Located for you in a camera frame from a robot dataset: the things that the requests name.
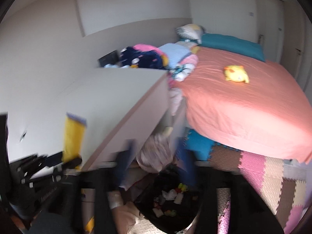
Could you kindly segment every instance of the bed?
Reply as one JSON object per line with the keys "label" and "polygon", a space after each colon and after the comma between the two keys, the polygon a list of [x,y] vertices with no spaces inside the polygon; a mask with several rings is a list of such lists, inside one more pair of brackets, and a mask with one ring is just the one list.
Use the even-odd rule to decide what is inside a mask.
{"label": "bed", "polygon": [[[201,135],[243,151],[279,159],[312,158],[312,108],[279,64],[201,47],[199,64],[176,83],[187,120]],[[226,81],[227,65],[243,65],[250,83]]]}

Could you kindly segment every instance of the yellow plush toy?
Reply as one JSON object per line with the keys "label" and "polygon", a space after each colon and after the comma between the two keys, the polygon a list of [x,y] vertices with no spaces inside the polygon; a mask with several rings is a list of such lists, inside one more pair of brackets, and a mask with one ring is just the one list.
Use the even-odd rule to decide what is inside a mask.
{"label": "yellow plush toy", "polygon": [[249,83],[249,77],[243,66],[230,65],[224,68],[225,80]]}

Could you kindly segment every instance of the white door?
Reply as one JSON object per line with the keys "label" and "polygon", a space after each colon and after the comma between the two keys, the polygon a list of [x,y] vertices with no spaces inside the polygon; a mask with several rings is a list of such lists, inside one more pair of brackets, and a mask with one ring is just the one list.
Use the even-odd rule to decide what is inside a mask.
{"label": "white door", "polygon": [[285,1],[285,39],[280,63],[297,80],[305,45],[305,13],[297,0]]}
{"label": "white door", "polygon": [[256,0],[258,43],[267,60],[280,62],[284,41],[284,2]]}

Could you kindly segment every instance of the pink blanket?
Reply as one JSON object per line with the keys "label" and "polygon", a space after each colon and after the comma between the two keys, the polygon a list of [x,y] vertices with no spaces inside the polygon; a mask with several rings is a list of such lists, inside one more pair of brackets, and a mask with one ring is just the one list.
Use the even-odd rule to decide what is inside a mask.
{"label": "pink blanket", "polygon": [[[200,134],[240,150],[308,162],[312,158],[312,107],[279,64],[211,48],[176,83],[187,99],[187,119]],[[226,81],[223,68],[243,65],[250,84]]]}

